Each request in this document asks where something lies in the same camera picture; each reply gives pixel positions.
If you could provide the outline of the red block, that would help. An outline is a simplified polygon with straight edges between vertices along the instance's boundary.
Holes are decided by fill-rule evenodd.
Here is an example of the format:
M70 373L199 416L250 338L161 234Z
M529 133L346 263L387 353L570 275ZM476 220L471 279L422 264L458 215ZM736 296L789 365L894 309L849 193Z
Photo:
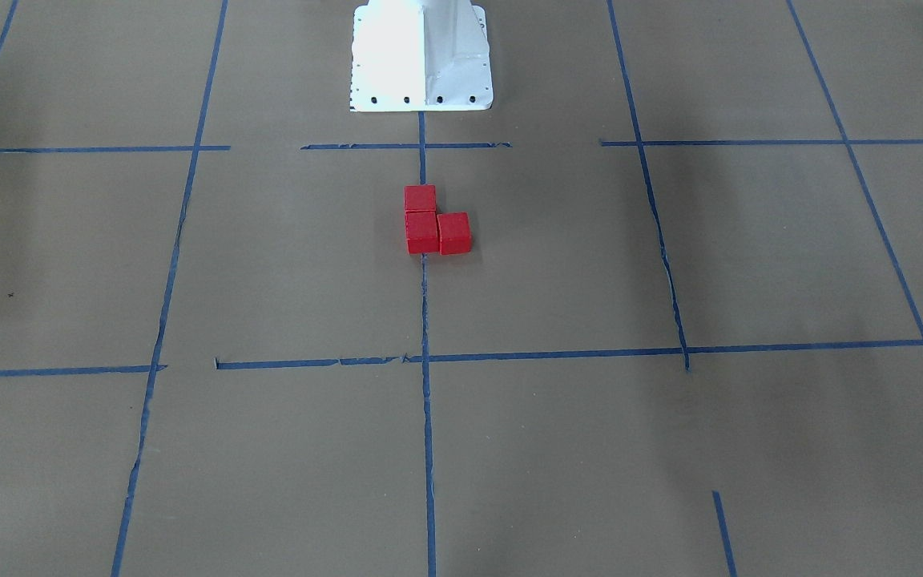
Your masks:
M468 212L438 213L437 223L440 255L471 252L473 233Z
M407 253L436 253L440 248L438 213L435 211L406 212L405 243Z

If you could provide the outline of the red block picked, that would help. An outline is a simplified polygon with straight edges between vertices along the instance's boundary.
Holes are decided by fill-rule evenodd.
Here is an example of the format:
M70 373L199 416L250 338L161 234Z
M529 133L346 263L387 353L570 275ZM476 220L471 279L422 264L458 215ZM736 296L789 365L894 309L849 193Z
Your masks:
M403 187L405 213L436 212L437 189L433 185L406 185Z

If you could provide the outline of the white central pedestal column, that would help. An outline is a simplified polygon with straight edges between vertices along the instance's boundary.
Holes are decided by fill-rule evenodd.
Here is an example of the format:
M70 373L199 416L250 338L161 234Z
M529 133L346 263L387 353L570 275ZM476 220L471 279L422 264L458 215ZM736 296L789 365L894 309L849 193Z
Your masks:
M349 110L484 111L494 103L486 12L471 1L369 1L353 14Z

